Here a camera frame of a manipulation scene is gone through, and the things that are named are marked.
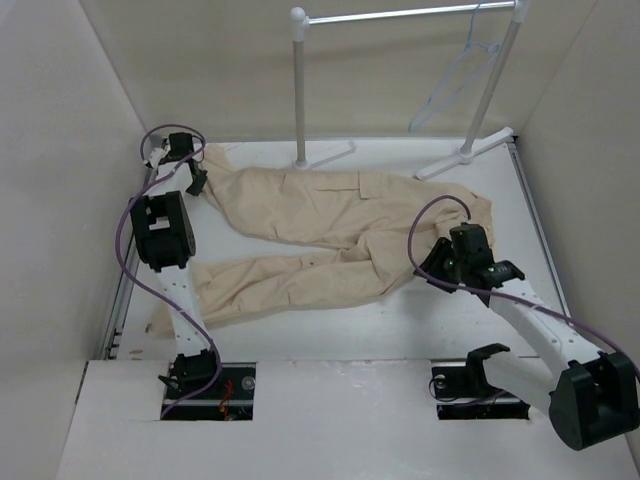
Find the beige trousers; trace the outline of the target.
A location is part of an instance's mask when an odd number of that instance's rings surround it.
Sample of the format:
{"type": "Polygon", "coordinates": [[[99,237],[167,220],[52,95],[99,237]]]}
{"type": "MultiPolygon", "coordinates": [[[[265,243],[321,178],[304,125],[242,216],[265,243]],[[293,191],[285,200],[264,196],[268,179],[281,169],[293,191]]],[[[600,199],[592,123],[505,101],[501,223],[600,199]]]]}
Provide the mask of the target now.
{"type": "Polygon", "coordinates": [[[455,183],[376,171],[238,168],[215,144],[204,166],[204,198],[234,230],[304,247],[299,255],[194,262],[209,326],[375,301],[408,283],[414,263],[453,227],[472,220],[493,228],[491,201],[455,183]]]}

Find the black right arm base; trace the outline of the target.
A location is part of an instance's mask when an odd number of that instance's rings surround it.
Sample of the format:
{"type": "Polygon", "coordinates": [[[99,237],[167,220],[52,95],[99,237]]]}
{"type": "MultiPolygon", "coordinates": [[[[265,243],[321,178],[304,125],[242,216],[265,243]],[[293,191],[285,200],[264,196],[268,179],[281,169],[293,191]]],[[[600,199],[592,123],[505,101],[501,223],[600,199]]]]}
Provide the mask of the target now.
{"type": "Polygon", "coordinates": [[[529,404],[478,381],[464,360],[434,361],[428,389],[440,421],[530,419],[529,404]]]}

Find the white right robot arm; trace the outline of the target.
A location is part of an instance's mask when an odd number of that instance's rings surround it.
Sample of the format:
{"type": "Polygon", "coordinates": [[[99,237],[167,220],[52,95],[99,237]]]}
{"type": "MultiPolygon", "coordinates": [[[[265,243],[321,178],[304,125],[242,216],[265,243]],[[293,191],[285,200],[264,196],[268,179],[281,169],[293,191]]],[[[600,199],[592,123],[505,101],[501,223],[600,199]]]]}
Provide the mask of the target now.
{"type": "Polygon", "coordinates": [[[577,323],[546,307],[524,273],[495,261],[478,224],[454,227],[437,240],[415,274],[447,292],[475,295],[506,320],[544,362],[536,368],[502,344],[470,352],[464,384],[483,396],[505,390],[547,414],[557,436],[580,451],[639,427],[638,372],[618,349],[605,352],[576,330],[577,323]]]}

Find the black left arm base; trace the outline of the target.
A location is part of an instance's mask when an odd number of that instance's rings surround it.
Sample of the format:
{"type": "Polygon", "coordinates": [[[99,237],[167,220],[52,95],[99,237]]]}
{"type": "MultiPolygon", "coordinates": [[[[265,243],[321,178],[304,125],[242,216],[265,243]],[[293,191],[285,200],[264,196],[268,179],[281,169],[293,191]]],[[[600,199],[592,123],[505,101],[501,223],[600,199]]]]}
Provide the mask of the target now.
{"type": "Polygon", "coordinates": [[[163,421],[251,421],[256,392],[256,363],[225,363],[216,383],[174,406],[183,393],[165,387],[163,421]]]}

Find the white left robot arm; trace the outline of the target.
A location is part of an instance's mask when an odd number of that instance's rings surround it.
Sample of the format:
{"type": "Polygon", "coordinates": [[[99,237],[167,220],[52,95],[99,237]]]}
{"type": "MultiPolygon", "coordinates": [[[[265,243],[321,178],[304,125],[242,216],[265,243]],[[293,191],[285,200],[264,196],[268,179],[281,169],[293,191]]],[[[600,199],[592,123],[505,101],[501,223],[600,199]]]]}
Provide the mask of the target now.
{"type": "Polygon", "coordinates": [[[169,134],[152,150],[147,165],[156,173],[150,188],[129,211],[138,256],[155,272],[159,295],[170,310],[176,358],[160,378],[167,397],[214,398],[224,387],[219,353],[207,333],[191,273],[196,239],[185,198],[198,196],[207,180],[204,141],[195,134],[169,134]]]}

